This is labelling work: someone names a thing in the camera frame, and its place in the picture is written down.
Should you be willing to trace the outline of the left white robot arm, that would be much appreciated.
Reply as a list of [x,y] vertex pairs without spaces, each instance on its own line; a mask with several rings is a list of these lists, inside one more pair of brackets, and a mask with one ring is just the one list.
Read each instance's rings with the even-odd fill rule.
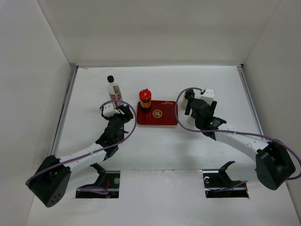
[[136,119],[131,105],[120,105],[108,114],[103,113],[102,117],[108,124],[93,144],[68,156],[46,157],[35,174],[26,181],[26,186],[45,207],[53,207],[62,199],[71,177],[90,166],[99,169],[99,162],[111,158],[119,145],[132,135],[132,132],[125,131],[125,124]]

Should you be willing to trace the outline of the black cap pepper grinder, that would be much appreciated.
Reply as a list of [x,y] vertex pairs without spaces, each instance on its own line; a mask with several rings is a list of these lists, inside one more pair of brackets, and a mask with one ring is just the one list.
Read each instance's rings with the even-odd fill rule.
[[183,99],[182,99],[182,103],[181,103],[182,108],[186,109],[188,100],[190,98],[194,98],[194,97],[195,97],[195,92],[193,89],[189,89],[189,90],[185,91]]

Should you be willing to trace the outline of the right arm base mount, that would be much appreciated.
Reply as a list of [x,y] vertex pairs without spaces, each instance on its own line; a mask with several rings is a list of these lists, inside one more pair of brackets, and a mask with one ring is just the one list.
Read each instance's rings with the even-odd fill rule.
[[206,198],[249,198],[245,180],[231,180],[226,170],[234,161],[229,161],[219,169],[203,171]]

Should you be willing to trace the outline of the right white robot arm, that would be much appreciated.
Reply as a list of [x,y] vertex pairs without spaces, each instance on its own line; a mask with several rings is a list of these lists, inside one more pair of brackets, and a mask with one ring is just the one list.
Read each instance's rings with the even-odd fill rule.
[[185,114],[191,114],[195,127],[203,135],[225,143],[247,155],[255,162],[258,180],[268,189],[277,190],[295,172],[296,168],[287,148],[279,141],[259,134],[235,131],[223,119],[214,116],[217,102],[208,104],[202,99],[190,98]]

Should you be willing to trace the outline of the soy sauce bottle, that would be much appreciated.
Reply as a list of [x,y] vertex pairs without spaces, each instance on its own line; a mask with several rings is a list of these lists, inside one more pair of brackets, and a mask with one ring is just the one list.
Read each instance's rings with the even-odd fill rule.
[[114,82],[114,77],[112,75],[109,75],[107,77],[107,81],[109,83],[108,93],[109,93],[110,99],[112,101],[114,101],[114,104],[116,107],[123,105],[123,103],[121,102],[123,99],[122,99],[120,87],[117,83]]

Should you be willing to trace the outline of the red lid sauce jar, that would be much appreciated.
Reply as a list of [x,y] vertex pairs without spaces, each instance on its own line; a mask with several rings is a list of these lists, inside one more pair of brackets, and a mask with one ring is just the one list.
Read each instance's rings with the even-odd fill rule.
[[143,110],[151,108],[151,92],[148,89],[143,89],[139,92],[140,105]]

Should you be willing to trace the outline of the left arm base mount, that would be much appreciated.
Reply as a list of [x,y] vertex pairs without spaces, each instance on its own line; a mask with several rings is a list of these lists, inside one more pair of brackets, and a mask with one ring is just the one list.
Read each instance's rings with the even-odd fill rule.
[[101,165],[91,165],[98,173],[92,184],[86,184],[76,190],[77,199],[117,199],[119,198],[120,171],[106,171]]

